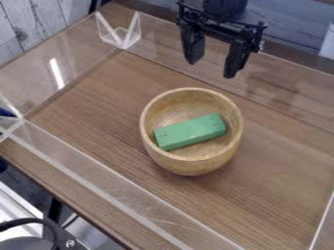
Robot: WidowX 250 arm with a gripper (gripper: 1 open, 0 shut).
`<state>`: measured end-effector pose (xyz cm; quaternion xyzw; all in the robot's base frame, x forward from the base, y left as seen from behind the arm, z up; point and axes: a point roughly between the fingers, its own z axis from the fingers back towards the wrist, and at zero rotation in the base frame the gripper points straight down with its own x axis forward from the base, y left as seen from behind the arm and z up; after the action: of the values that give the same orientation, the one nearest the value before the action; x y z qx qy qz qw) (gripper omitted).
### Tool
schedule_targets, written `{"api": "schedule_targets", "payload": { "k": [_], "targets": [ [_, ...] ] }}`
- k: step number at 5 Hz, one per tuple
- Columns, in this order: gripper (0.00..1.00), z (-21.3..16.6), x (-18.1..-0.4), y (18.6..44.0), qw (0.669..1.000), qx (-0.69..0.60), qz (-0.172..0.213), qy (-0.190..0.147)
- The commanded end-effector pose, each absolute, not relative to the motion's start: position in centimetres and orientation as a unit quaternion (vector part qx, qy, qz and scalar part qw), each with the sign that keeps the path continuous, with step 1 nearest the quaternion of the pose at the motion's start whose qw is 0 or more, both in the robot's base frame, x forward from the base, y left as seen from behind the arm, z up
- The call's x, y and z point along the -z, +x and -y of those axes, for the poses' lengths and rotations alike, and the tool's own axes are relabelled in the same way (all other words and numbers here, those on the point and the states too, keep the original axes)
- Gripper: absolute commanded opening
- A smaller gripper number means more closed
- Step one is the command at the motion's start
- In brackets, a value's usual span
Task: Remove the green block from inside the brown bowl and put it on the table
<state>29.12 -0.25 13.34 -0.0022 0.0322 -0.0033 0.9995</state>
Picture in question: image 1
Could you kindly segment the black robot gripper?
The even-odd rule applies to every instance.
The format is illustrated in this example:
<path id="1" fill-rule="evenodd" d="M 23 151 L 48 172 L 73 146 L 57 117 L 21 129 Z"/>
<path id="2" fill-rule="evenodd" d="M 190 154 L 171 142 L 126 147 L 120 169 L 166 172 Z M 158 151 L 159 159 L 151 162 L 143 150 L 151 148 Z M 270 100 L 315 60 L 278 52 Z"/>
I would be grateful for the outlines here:
<path id="1" fill-rule="evenodd" d="M 246 16 L 248 0 L 176 0 L 178 26 L 186 60 L 195 64 L 204 55 L 204 36 L 230 44 L 223 76 L 235 77 L 251 52 L 260 50 L 263 20 Z"/>

